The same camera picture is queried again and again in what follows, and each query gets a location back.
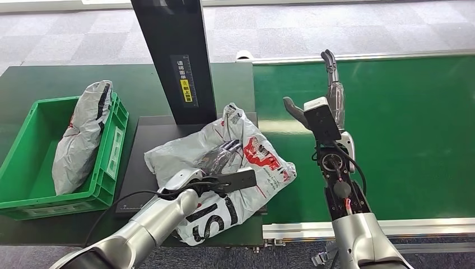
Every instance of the black pole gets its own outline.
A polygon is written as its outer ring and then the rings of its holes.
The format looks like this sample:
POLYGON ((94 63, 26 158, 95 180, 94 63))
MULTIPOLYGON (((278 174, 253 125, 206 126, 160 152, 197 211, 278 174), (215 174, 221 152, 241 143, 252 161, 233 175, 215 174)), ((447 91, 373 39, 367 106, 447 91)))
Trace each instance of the black pole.
POLYGON ((200 0, 132 0, 175 123, 216 119, 200 0))

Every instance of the label sticker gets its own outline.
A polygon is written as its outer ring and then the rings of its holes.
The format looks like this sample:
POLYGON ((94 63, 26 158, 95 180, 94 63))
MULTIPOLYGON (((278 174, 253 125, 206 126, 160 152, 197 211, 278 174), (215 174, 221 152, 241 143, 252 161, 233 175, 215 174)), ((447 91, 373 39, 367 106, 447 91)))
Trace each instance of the label sticker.
POLYGON ((188 55, 171 55, 171 65, 175 72, 176 81, 180 90, 183 106, 197 108, 198 100, 193 82, 191 63, 188 55))

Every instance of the plastic bag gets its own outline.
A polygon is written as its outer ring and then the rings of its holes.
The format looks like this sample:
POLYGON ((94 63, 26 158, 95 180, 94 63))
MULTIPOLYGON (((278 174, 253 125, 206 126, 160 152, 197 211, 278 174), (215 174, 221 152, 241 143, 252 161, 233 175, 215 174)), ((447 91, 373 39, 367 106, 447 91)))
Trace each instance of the plastic bag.
POLYGON ((111 93, 112 82, 103 80, 89 85, 79 97, 54 155, 52 174, 56 195, 72 193, 94 167, 109 116, 111 93))
POLYGON ((237 150, 237 156, 231 158, 221 172, 233 173, 250 166, 255 171, 257 186, 221 196, 215 192, 204 193, 201 206, 176 228, 181 241, 189 245, 200 244, 206 238, 242 224, 295 179, 295 166, 277 155, 271 143, 233 103, 224 108, 222 119, 201 131, 145 153, 148 168, 156 175, 159 186, 163 186, 178 171, 194 167, 210 150, 234 139, 243 144, 242 149, 237 150))

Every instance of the green storage bin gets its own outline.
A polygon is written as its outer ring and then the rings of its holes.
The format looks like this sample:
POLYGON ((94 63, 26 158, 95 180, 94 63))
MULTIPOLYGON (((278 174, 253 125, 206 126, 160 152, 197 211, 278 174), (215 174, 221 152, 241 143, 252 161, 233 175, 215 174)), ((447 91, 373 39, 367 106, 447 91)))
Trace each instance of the green storage bin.
POLYGON ((115 92, 92 173, 74 193, 54 192, 51 169, 56 146, 78 98, 33 104, 0 168, 0 215, 28 220, 103 210, 112 204, 129 116, 115 92))

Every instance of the yellow label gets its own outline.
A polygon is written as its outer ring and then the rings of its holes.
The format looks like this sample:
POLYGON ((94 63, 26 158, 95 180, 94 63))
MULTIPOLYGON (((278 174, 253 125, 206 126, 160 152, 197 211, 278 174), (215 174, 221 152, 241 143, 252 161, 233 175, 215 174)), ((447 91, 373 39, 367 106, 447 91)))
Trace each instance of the yellow label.
POLYGON ((183 91, 183 97, 185 98, 185 102, 193 102, 192 92, 190 91, 190 84, 188 83, 188 80, 180 80, 180 84, 181 90, 183 91))

